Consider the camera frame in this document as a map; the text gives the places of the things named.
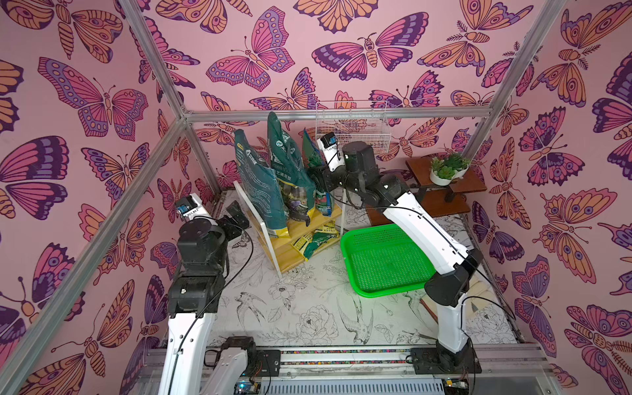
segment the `white wire rack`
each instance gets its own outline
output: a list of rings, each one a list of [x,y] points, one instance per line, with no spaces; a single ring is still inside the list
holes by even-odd
[[[358,107],[370,108],[374,102],[356,100],[354,103]],[[316,110],[316,138],[334,132],[338,140],[338,149],[342,149],[350,142],[363,141],[373,147],[375,154],[384,154],[388,151],[391,131],[386,125],[386,108],[370,108],[368,116],[366,113],[357,114],[352,108],[344,115],[331,114],[321,108],[336,108],[338,105],[339,102],[333,101],[319,102],[319,109]]]

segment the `green perforated basket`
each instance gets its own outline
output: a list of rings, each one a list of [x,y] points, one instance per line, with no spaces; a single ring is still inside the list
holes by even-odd
[[[341,248],[351,286],[366,298],[423,288],[436,271],[426,254],[395,224],[349,231]]]

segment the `butterfly pattern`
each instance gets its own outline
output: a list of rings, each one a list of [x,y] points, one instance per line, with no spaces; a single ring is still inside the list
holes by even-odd
[[[319,25],[332,33],[345,32],[353,18],[369,18],[377,9],[378,0],[298,0],[294,9],[316,16]]]
[[[540,114],[533,128],[529,128],[520,138],[520,150],[537,151],[530,161],[537,161],[527,173],[529,183],[537,186],[551,182],[562,185],[570,176],[576,176],[584,167],[583,160],[575,155],[551,152],[567,145],[553,147],[563,134],[553,140],[562,126],[565,107],[553,108],[551,112]]]
[[[245,0],[226,0],[226,2],[240,13],[252,16]],[[228,15],[223,0],[161,0],[155,10],[158,15],[176,21],[197,22],[202,20],[200,28],[207,33],[221,33],[228,24]]]
[[[28,318],[29,324],[35,322],[40,310],[46,306],[52,294],[75,264],[75,259],[69,258],[66,250],[66,247],[61,247],[59,244],[54,243],[49,243],[44,248],[35,265],[30,299],[27,299],[27,292],[22,277],[18,277],[18,281],[22,285],[23,296],[21,300],[12,299],[5,293],[0,293],[0,298],[19,303],[22,312],[20,314],[19,311],[10,307],[0,306],[0,368],[17,347],[24,333],[26,333],[27,325],[24,320]],[[70,321],[75,315],[83,312],[84,296],[85,292],[81,292],[75,305],[64,319],[65,321]]]
[[[439,94],[444,87],[437,81],[437,75],[432,71],[426,71],[417,80],[408,96],[409,85],[406,86],[406,93],[401,94],[398,88],[395,92],[401,99],[392,93],[384,90],[372,90],[368,99],[372,101],[372,108],[397,108],[397,107],[437,107],[439,105]],[[389,119],[389,125],[395,126],[401,119]]]
[[[499,264],[507,260],[520,259],[525,254],[525,249],[516,239],[505,232],[496,231],[498,226],[490,221],[483,206],[477,201],[471,206],[472,221],[474,221],[474,234],[479,243],[485,240],[489,244],[489,256],[495,258]]]
[[[162,195],[162,208],[167,210],[169,216],[169,222],[173,223],[176,220],[176,202],[185,196],[191,195],[191,181],[187,182],[184,188],[182,187],[182,180],[180,180],[178,187],[173,183],[171,179],[171,187],[160,178],[157,180],[158,190]]]
[[[560,33],[562,38],[575,49],[563,49],[559,51],[559,58],[565,62],[544,70],[535,78],[530,89],[537,87],[540,82],[546,84],[550,91],[557,89],[557,95],[563,102],[572,106],[583,107],[586,105],[586,87],[581,77],[580,69],[573,63],[577,60],[580,68],[587,70],[588,61],[583,56],[595,52],[601,44],[597,41],[612,33],[632,16],[632,3],[617,3],[606,6],[599,11],[595,18],[588,13],[582,15],[576,21],[571,21],[568,9],[562,14]]]
[[[112,96],[109,90],[101,94],[77,70],[49,58],[40,58],[37,71],[55,87],[59,100],[79,110],[79,120],[86,136],[104,137],[108,125],[114,123],[114,130],[120,138],[135,140],[135,122],[143,119],[143,111],[149,106],[144,93],[123,89]]]
[[[410,14],[388,26],[375,42],[371,39],[374,32],[358,39],[364,40],[363,45],[355,42],[327,44],[316,48],[312,58],[333,73],[342,68],[338,74],[342,81],[352,78],[364,80],[367,77],[367,63],[376,68],[378,58],[387,71],[393,71],[399,63],[412,59],[413,51],[402,46],[417,45],[427,25],[428,14]]]
[[[252,50],[246,47],[246,56],[228,56],[216,61],[206,71],[207,77],[213,82],[223,81],[230,85],[244,82],[263,91],[271,79],[267,70],[282,73],[294,65],[288,50],[283,47],[289,37],[283,26],[284,19],[285,13],[280,9],[273,6],[266,10],[252,30]]]
[[[18,85],[24,82],[22,74],[23,68],[0,59],[0,133],[14,130],[14,124],[20,118],[13,99],[3,96],[17,91]]]
[[[618,310],[610,312],[596,305],[586,307],[568,306],[566,312],[575,322],[571,322],[573,329],[565,329],[568,341],[577,348],[581,348],[581,358],[592,370],[604,378],[610,390],[617,395],[629,395],[625,381],[619,369],[606,355],[609,352],[615,362],[628,374],[630,367],[623,360],[619,352],[630,352],[627,341],[615,340],[610,342],[605,337],[623,337],[632,333],[632,312]]]
[[[525,7],[513,14],[507,12],[507,7],[502,3],[492,5],[492,0],[460,0],[460,3],[463,17],[471,31],[468,32],[465,23],[457,21],[459,34],[448,37],[446,41],[463,38],[465,40],[435,49],[420,57],[417,63],[431,67],[446,67],[450,64],[455,64],[456,67],[471,65],[476,67],[476,75],[481,76],[485,70],[485,55],[474,44],[488,42],[490,37],[483,32],[513,25],[531,12],[533,6]]]
[[[156,26],[153,19],[145,17],[145,24],[147,25],[149,32],[154,38],[154,42],[156,43],[156,46],[158,47],[158,51],[160,52],[162,61],[167,66],[167,71],[169,72],[169,76],[171,77],[171,80],[173,81],[173,83],[179,87],[195,88],[195,84],[193,82],[187,80],[185,77],[181,76],[180,74],[177,74],[174,70],[178,70],[178,67],[176,66],[176,64],[192,66],[194,64],[200,64],[200,61],[195,58],[192,58],[189,55],[184,54],[181,51],[178,51],[177,49],[169,48],[169,44],[167,43],[167,40],[164,39],[164,37],[162,36],[162,33],[160,33],[160,30],[158,30],[158,27]],[[140,43],[138,42],[138,39],[136,38],[134,31],[131,29],[131,26],[130,26],[130,32],[131,32],[131,36],[134,38],[134,42],[136,43],[138,54],[141,57],[140,71],[138,72],[138,82],[145,83],[149,79],[150,75],[152,76],[152,80],[155,80],[155,75],[154,75],[154,71],[152,70],[152,65],[149,64],[149,61],[147,60],[147,55],[145,55],[145,51],[140,46]],[[158,98],[158,103],[160,103],[160,101],[162,100],[163,91],[158,81],[156,81],[156,94]]]
[[[54,4],[51,0],[33,0],[32,3],[24,0],[5,0],[2,2],[2,9],[15,23],[33,30],[46,28],[57,14],[60,20],[59,41],[68,60],[75,50],[75,35],[70,23],[73,24],[77,36],[90,55],[102,63],[109,63],[112,60],[114,53],[108,44],[112,44],[123,31],[123,22],[116,15],[99,9],[87,9],[71,14],[66,7],[71,1],[59,1],[58,4]]]
[[[619,129],[614,135],[615,140],[623,140],[632,136],[632,92],[629,89],[629,79],[632,78],[632,52],[626,56],[614,71],[605,91],[622,99],[625,103],[608,97],[603,97],[593,104],[593,114],[597,122],[593,131],[603,133]],[[623,176],[632,180],[632,139],[618,146],[610,155],[608,162],[623,168]]]
[[[71,355],[57,362],[45,366],[31,373],[24,382],[19,395],[32,395],[38,393],[78,394],[83,384],[86,372],[86,362],[90,361],[90,367],[94,374],[106,376],[106,358],[99,346],[103,348],[116,348],[123,344],[130,336],[132,329],[132,317],[130,316],[131,301],[134,297],[134,280],[129,280],[114,298],[112,305],[106,313],[103,323],[96,338],[92,333],[82,343],[69,341],[51,350],[58,351],[66,344],[75,344],[85,347],[79,354]],[[97,320],[102,305],[94,320]]]
[[[79,218],[81,219],[80,228],[83,231],[83,238],[90,241],[97,234],[106,216],[91,205],[82,204]],[[125,228],[114,237],[114,241],[107,248],[106,255],[98,266],[99,275],[92,284],[96,286],[101,276],[116,269],[120,262],[125,262],[127,266],[138,266],[142,272],[144,268],[140,265],[140,261],[145,256],[145,242],[149,238],[153,224],[154,210],[152,208],[140,213],[131,225],[130,219],[128,219]]]
[[[134,177],[138,175],[145,162],[149,159],[149,143],[143,143],[132,153],[129,162],[127,155],[125,160],[117,161],[105,152],[94,148],[82,148],[85,160],[90,163],[95,176],[106,183],[106,191],[112,200],[110,209],[121,199]]]
[[[414,145],[420,148],[428,148],[432,147],[439,140],[439,136],[436,134],[439,132],[439,129],[446,122],[445,118],[431,118],[429,121],[421,125],[417,130],[410,135],[410,137],[406,138],[408,134],[408,130],[410,128],[416,126],[416,123],[413,123],[408,129],[406,129],[406,133],[403,137],[398,138],[398,142],[390,142],[389,149],[385,154],[376,155],[378,161],[387,162],[394,159],[399,153],[399,148],[401,147],[404,154],[406,154],[409,158],[413,157],[413,149],[410,145]]]
[[[520,319],[529,324],[531,334],[537,339],[546,355],[555,358],[557,356],[557,344],[551,324],[544,314],[544,302],[539,300],[549,287],[550,273],[549,260],[538,255],[533,262],[527,262],[525,271],[511,272],[511,282],[514,288],[521,294],[514,301],[514,311]]]
[[[509,179],[511,176],[513,160],[514,139],[513,137],[509,137],[505,146],[502,148],[498,159],[494,159],[489,167],[489,174],[492,178],[502,184],[496,185],[490,189],[489,193],[493,193],[494,195],[498,193],[501,194],[501,197],[498,198],[498,202],[496,203],[496,214],[498,214],[501,219],[509,218],[522,228],[531,229],[531,219],[529,218],[529,215],[526,213],[522,203],[520,203],[518,198],[516,198],[516,195],[510,191],[510,189],[518,191],[514,188],[512,183],[512,180],[518,175],[518,164],[516,164],[516,174]]]
[[[59,136],[36,138],[14,149],[0,162],[0,183],[6,183],[0,188],[0,214],[15,218],[13,199],[33,218],[47,219],[68,192],[60,184],[35,180],[65,179],[67,169],[68,146]]]
[[[162,281],[154,274],[149,279],[147,294],[145,294],[145,322],[140,324],[140,332],[137,336],[142,337],[131,353],[130,361],[125,368],[119,395],[130,393],[140,376],[140,370],[145,366],[145,356],[148,355],[150,349],[160,344],[160,339],[152,335],[160,329],[158,324],[167,318],[167,301]]]
[[[541,241],[550,253],[556,253],[558,259],[564,262],[564,266],[575,276],[579,276],[584,283],[595,284],[597,276],[590,259],[573,236],[579,238],[577,229],[591,229],[591,227],[575,225],[602,213],[614,202],[617,193],[610,192],[608,188],[599,191],[592,188],[588,191],[573,193],[568,198],[557,195],[546,199],[543,193],[540,197],[544,199],[544,215],[549,223],[542,226],[540,237],[532,241],[534,243]]]

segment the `purple butterfly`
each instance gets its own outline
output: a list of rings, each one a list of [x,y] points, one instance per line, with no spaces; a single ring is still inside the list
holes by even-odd
[[[147,294],[145,296],[145,323],[141,324],[140,333],[138,337],[143,336],[140,342],[136,345],[134,352],[131,354],[130,361],[125,368],[123,374],[123,381],[121,382],[121,390],[119,395],[127,395],[131,389],[134,388],[136,380],[140,375],[140,370],[145,366],[145,355],[147,352],[158,347],[160,339],[155,336],[151,336],[158,332],[160,327],[156,324],[164,321],[167,318],[167,295],[164,292],[164,286],[162,281],[157,275],[153,275],[149,280],[147,286]]]
[[[158,264],[158,267],[167,268],[167,274],[169,279],[173,280],[173,275],[180,263],[180,256],[178,255],[178,247],[174,243],[169,241],[163,241],[156,244],[150,252],[151,260]]]
[[[375,43],[371,40],[374,32],[367,38],[358,39],[364,40],[363,46],[354,42],[335,42],[316,48],[312,52],[312,58],[331,72],[336,72],[342,67],[339,74],[342,81],[352,78],[364,80],[367,77],[367,60],[371,67],[377,67],[377,58],[380,58],[388,71],[395,70],[399,63],[408,62],[413,57],[413,51],[392,46],[414,47],[427,25],[428,14],[420,12],[407,15],[387,27]]]
[[[476,233],[477,240],[481,243],[483,240],[489,246],[489,256],[496,258],[501,265],[507,260],[516,260],[525,254],[525,249],[513,237],[505,232],[497,232],[498,228],[494,222],[490,222],[485,209],[480,203],[474,201],[472,203],[472,221],[475,222],[472,229]]]
[[[610,351],[616,363],[628,371],[628,364],[617,351],[629,352],[629,343],[627,341],[610,342],[604,336],[623,337],[631,334],[632,312],[618,310],[612,313],[595,305],[587,306],[585,313],[577,306],[567,307],[566,312],[577,322],[571,323],[576,331],[565,329],[564,334],[573,346],[582,348],[581,357],[586,365],[604,378],[614,394],[629,395],[619,369],[605,354],[605,351]]]
[[[593,104],[593,114],[597,116],[597,122],[593,131],[603,133],[612,129],[621,128],[615,135],[615,140],[623,140],[632,136],[632,53],[621,61],[621,65],[614,71],[605,91],[616,96],[625,103],[614,99],[601,98]],[[618,146],[610,155],[608,162],[615,163],[623,168],[623,176],[632,180],[632,139]]]
[[[535,257],[533,262],[527,262],[524,272],[511,272],[511,282],[516,291],[522,294],[522,299],[517,298],[514,301],[516,315],[529,324],[531,334],[544,347],[546,355],[555,358],[557,356],[555,335],[553,335],[549,320],[542,312],[544,308],[542,303],[549,297],[547,296],[544,301],[537,299],[547,291],[549,281],[549,261],[541,255]]]
[[[252,50],[246,48],[246,56],[228,56],[216,61],[206,71],[207,77],[213,82],[224,81],[230,85],[245,82],[249,87],[263,91],[270,84],[270,75],[266,70],[282,73],[294,65],[288,51],[283,48],[289,37],[283,26],[284,19],[285,13],[280,9],[267,9],[252,30]]]
[[[0,182],[65,179],[68,168],[68,147],[59,136],[36,138],[14,149],[0,163]],[[59,184],[26,182],[13,183],[0,188],[0,214],[15,218],[14,199],[36,219],[48,217],[51,207],[68,196]]]

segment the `pink wallpaper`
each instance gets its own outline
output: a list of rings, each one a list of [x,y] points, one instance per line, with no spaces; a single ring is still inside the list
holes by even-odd
[[[632,389],[632,2],[607,4],[568,3],[503,114],[526,119],[492,131],[489,189],[468,197],[522,333],[578,394]]]

